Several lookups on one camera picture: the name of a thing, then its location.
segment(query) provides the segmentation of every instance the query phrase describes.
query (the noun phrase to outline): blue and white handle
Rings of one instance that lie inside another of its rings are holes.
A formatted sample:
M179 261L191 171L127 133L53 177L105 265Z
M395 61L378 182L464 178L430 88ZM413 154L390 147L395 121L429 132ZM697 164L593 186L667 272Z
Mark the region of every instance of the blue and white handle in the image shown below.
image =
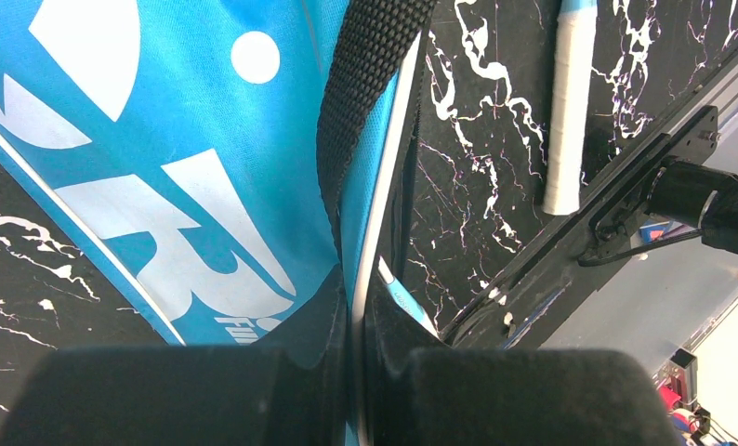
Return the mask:
M564 0L560 6L544 198L544 212L553 216L567 216L580 208L596 17L596 0Z
M432 319L429 318L429 315L424 310L424 308L415 301L412 295L410 295L410 292L408 292L407 289L404 288L404 285L402 285L393 276L393 274L391 274L391 270L389 269L389 266L386 264L386 261L383 259L383 257L380 257L380 261L377 265L377 270L380 272L380 277L383 278L383 282L386 284L386 287L393 297L394 302L396 302L396 304L399 305L404 310L404 312L409 314L413 319L420 323L421 326L427 329L428 332L432 333L433 336L438 337L438 331L432 324Z

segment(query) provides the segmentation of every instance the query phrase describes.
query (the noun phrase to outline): white piping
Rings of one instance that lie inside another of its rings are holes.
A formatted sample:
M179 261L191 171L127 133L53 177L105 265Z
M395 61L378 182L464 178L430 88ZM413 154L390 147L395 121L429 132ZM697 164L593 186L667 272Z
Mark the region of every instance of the white piping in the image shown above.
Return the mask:
M127 269L125 269L125 266L120 262L120 260L117 259L117 257L112 253L112 251L109 250L108 247L103 243L101 239L96 236L96 234L85 224L84 221L82 221L76 214L73 212L73 210L68 207L68 205L61 200L61 198L55 193L49 186L46 184L46 182L38 175L37 172L33 170L33 168L24 160L24 158L21 157L18 151L14 149L13 146L10 145L9 142L5 138L3 138L2 135L0 135L0 147L2 148L5 153L7 153L7 156L9 156L14 163L16 163L21 170L24 171L25 174L27 174L28 177L34 183L45 193L54 204L59 207L59 209L65 213L65 215L71 219L74 225L76 225L79 230L81 230L90 241L98 247L98 249L103 253L106 258L112 262L112 264L117 268L117 270L123 274L125 279L128 281L128 283L131 284L131 286L134 287L134 289L137 290L139 295L142 296L142 298L145 299L145 301L148 303L150 308L155 311L155 313L158 315L159 319L166 325L167 328L169 328L169 331L172 332L172 335L175 336L175 338L180 341L180 344L185 345L185 341L183 341L183 338L178 333L178 330L175 329L175 327L172 326L172 322L169 321L169 319L164 315L164 313L161 312L161 309L158 308L157 305L155 305L155 302L152 300L152 297L148 294L147 291L142 287L142 285L137 281L134 276L131 275L131 273L128 272Z
M375 268L377 239L380 237L380 229L383 226L383 215L385 215L391 180L399 153L399 145L402 140L402 131L407 115L407 104L410 99L413 78L415 76L415 61L418 58L420 40L421 33L418 33L413 41L413 45L408 49L407 55L402 60L402 65L399 69L399 79L389 118L389 130L386 133L383 156L380 159L380 168L377 172L375 195L372 198L372 206L369 209L366 232L363 235L361 259L358 263L358 274L356 275L355 289L352 294L353 379L355 402L357 404L356 413L358 415L356 433L358 434L358 441L361 445L371 444L366 427L366 414L363 412L365 408L365 396L362 393L364 391L362 363L363 313L366 307L366 293L369 288L369 280Z

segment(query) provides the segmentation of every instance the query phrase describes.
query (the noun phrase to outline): woven black strap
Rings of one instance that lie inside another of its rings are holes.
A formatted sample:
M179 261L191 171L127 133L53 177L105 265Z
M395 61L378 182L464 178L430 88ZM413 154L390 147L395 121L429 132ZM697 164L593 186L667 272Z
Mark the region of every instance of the woven black strap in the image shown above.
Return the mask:
M339 204L358 138L435 2L352 0L348 6L317 123L317 176L339 257Z

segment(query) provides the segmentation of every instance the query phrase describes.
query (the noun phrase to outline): wire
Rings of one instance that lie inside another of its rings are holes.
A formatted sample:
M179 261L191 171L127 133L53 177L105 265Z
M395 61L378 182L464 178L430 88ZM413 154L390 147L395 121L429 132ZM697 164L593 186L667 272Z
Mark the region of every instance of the wire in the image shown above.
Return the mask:
M618 253L609 257L584 258L583 256L580 256L580 258L577 259L577 264L581 267L600 267L602 265L607 265L608 263L613 263L624 258L636 256L637 254L647 253L653 249L662 248L678 242L686 242L687 240L696 239L701 235L703 235L703 230L691 230L680 235L675 235L668 239L657 240L653 243L643 244L642 246L638 246L636 248L629 249L628 251L624 251L623 253Z
M738 438L735 437L732 433L728 432L728 429L722 427L720 423L717 423L717 420L715 420L714 418L711 418L710 416L707 416L706 419L708 419L708 421L711 423L711 426L718 427L718 429L716 429L717 432L721 430L721 432L724 432L725 435L727 435L728 437L733 439L733 441L738 443Z

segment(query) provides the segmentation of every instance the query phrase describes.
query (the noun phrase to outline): white floor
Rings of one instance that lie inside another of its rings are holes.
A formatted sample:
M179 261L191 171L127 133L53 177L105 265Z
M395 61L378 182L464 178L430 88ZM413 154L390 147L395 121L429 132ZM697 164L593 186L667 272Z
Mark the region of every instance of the white floor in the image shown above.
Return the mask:
M738 306L694 353L698 400L738 438Z

